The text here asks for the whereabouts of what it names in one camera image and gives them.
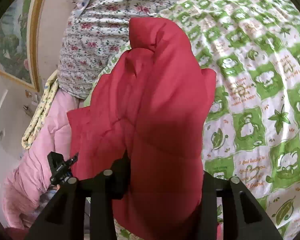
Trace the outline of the person's left hand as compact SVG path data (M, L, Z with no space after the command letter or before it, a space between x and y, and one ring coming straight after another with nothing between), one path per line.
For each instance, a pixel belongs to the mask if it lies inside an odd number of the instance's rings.
M52 187L54 190L56 190L56 191L58 191L60 188L61 188L61 186L58 184L58 185L53 185L53 187Z

